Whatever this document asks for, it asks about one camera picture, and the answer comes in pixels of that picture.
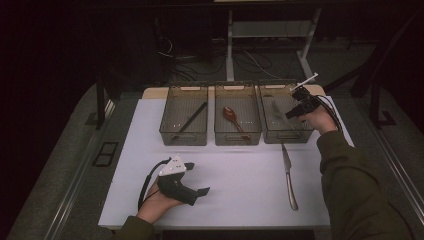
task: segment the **white mat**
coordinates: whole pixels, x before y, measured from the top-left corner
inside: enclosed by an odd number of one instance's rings
[[[258,146],[216,146],[214,102],[210,100],[207,146],[164,146],[159,126],[165,101],[139,101],[99,220],[100,226],[119,229],[128,215],[135,215],[145,177],[159,161],[176,154],[180,154],[185,162],[196,164],[186,173],[182,183],[194,190],[211,189],[207,196],[198,198],[194,206],[171,209],[155,224],[156,228],[311,228],[330,225],[321,191],[317,131],[306,144],[286,144],[299,205],[299,210],[293,211],[288,201],[279,144],[265,144],[261,139]],[[345,129],[344,132],[352,144]]]

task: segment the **silver knife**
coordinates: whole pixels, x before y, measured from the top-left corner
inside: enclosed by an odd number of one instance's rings
[[[286,169],[287,189],[289,192],[290,205],[293,210],[297,211],[299,207],[297,206],[296,198],[294,197],[293,187],[291,184],[291,177],[290,177],[291,161],[284,144],[281,144],[281,150],[283,151],[284,168]]]

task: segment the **black wall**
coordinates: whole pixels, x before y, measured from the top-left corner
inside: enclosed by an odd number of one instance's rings
[[[4,239],[95,71],[76,5],[13,1],[0,8]]]

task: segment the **sleeve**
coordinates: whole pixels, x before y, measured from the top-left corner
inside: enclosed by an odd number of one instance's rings
[[[411,239],[361,152],[338,131],[323,134],[317,145],[333,239]]]
[[[148,240],[154,232],[153,225],[134,216],[129,216],[115,235],[115,240]]]

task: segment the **human hand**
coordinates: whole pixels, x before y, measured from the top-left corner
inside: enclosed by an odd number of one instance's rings
[[[162,217],[162,215],[164,215],[169,209],[183,204],[178,200],[163,195],[159,191],[157,181],[158,179],[156,178],[137,213],[138,218],[141,218],[151,224],[159,220],[159,218]]]
[[[307,121],[313,128],[322,135],[329,131],[337,130],[337,126],[330,114],[323,106],[319,106],[313,112],[299,116],[300,121]]]

